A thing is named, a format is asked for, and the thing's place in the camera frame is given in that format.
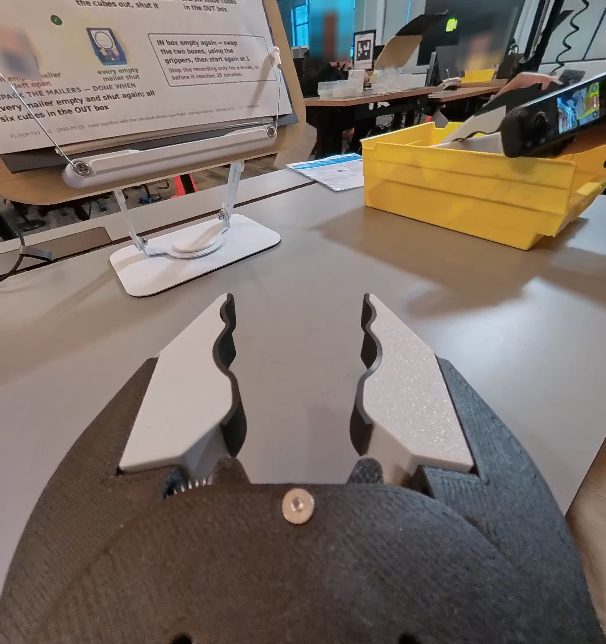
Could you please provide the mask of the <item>open brown cardboard box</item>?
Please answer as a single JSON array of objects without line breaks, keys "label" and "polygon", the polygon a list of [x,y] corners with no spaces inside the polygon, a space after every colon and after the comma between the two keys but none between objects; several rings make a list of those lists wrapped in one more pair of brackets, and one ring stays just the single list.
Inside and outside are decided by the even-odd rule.
[{"label": "open brown cardboard box", "polygon": [[374,62],[374,69],[404,67],[423,38],[423,18],[420,15],[407,23],[384,45]]}]

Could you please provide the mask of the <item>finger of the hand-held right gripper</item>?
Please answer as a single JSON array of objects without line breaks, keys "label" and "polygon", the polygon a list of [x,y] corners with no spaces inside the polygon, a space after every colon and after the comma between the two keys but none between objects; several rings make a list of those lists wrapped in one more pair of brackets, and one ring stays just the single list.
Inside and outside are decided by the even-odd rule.
[{"label": "finger of the hand-held right gripper", "polygon": [[507,105],[513,101],[512,94],[493,95],[487,104],[453,130],[453,138],[466,139],[478,133],[486,135],[496,132],[509,109]]}]

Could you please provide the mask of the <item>clear plastic containers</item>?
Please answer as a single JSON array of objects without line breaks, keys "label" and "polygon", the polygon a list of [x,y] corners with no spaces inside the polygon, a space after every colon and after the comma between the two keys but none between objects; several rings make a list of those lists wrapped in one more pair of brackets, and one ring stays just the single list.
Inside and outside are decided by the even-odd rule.
[{"label": "clear plastic containers", "polygon": [[350,69],[345,79],[319,82],[317,94],[321,99],[352,98],[364,92],[364,85],[368,81],[368,72],[364,69]]}]

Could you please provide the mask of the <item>yellow plastic bin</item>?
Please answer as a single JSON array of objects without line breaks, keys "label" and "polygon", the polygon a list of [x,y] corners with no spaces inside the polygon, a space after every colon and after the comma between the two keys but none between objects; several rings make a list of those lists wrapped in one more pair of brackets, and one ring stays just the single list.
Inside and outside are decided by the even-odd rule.
[{"label": "yellow plastic bin", "polygon": [[457,126],[428,122],[363,140],[366,206],[527,251],[606,188],[606,145],[554,158],[440,148]]}]

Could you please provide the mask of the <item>printed instruction sheet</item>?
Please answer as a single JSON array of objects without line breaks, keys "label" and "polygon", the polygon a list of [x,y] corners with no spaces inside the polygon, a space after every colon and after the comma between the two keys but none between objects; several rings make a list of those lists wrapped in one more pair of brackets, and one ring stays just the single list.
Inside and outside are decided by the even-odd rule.
[{"label": "printed instruction sheet", "polygon": [[0,1],[0,154],[289,117],[263,1]]}]

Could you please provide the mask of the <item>blue white paper leaflet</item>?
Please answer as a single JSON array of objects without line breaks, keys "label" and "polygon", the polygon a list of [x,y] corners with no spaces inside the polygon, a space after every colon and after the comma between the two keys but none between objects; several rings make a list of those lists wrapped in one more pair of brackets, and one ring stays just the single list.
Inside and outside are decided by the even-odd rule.
[{"label": "blue white paper leaflet", "polygon": [[334,192],[363,188],[365,184],[363,158],[356,153],[287,164],[286,168]]}]

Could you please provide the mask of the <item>background wooden table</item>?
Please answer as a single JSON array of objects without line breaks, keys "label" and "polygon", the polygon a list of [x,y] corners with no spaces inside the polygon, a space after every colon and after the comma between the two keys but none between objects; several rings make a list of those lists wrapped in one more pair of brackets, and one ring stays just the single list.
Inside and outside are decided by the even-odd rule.
[{"label": "background wooden table", "polygon": [[370,122],[384,116],[393,117],[393,128],[401,129],[398,115],[405,116],[405,126],[417,125],[424,115],[447,105],[455,104],[472,109],[487,101],[506,85],[506,80],[463,85],[455,90],[440,87],[421,87],[397,92],[373,93],[371,90],[349,98],[304,98],[307,122],[316,130],[313,148],[316,158],[341,153],[342,136],[356,127],[363,131],[361,122]]}]

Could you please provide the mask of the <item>black white marker sign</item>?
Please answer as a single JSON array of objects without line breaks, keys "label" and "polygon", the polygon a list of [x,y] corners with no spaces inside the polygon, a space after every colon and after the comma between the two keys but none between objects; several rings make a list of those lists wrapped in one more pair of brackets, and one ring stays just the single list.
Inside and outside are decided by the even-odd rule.
[{"label": "black white marker sign", "polygon": [[352,45],[352,69],[370,71],[374,68],[376,30],[356,31]]}]

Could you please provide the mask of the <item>grey desk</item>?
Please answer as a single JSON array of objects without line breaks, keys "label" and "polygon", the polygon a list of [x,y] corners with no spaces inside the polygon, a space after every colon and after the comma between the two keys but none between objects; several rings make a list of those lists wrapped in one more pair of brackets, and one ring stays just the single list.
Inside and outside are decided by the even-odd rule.
[{"label": "grey desk", "polygon": [[364,206],[283,171],[244,180],[238,211],[282,238],[148,298],[103,247],[0,285],[0,593],[61,459],[111,398],[218,296],[253,482],[341,482],[365,293],[449,360],[545,476],[563,512],[606,436],[606,196],[529,251]]}]

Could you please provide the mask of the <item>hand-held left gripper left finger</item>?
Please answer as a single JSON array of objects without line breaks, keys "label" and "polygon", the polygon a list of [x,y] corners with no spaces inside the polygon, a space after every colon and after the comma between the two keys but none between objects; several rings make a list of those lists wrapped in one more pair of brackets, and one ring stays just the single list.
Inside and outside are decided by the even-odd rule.
[{"label": "hand-held left gripper left finger", "polygon": [[238,381],[233,294],[223,294],[163,348],[122,453],[124,473],[178,467],[208,479],[243,446],[247,421]]}]

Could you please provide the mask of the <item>white document stand wooden board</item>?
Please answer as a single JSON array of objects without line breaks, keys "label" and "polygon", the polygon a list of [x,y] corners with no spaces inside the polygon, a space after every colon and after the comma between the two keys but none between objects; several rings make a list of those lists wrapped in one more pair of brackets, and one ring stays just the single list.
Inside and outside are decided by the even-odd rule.
[{"label": "white document stand wooden board", "polygon": [[[277,2],[263,3],[275,43],[274,65],[284,73],[296,124],[258,125],[162,148],[79,158],[69,157],[50,138],[66,164],[13,174],[0,158],[0,196],[20,204],[53,205],[113,192],[131,245],[112,254],[110,262],[125,291],[135,297],[158,294],[277,246],[277,233],[233,212],[244,162],[294,145],[305,120],[304,100]],[[122,189],[227,164],[227,191],[214,219],[152,239],[136,231]]]}]

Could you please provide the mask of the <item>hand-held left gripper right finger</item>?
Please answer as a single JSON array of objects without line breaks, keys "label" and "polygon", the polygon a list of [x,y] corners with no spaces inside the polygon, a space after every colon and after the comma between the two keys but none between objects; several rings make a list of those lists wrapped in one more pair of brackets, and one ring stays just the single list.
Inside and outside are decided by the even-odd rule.
[{"label": "hand-held left gripper right finger", "polygon": [[434,351],[374,294],[363,297],[361,326],[365,372],[349,426],[357,454],[397,486],[421,466],[471,473],[474,458]]}]

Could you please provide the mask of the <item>beige chair seat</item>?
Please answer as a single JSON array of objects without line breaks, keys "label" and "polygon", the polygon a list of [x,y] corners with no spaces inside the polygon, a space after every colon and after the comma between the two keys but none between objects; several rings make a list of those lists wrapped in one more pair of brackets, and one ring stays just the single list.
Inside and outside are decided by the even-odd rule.
[{"label": "beige chair seat", "polygon": [[565,518],[606,636],[606,437]]}]

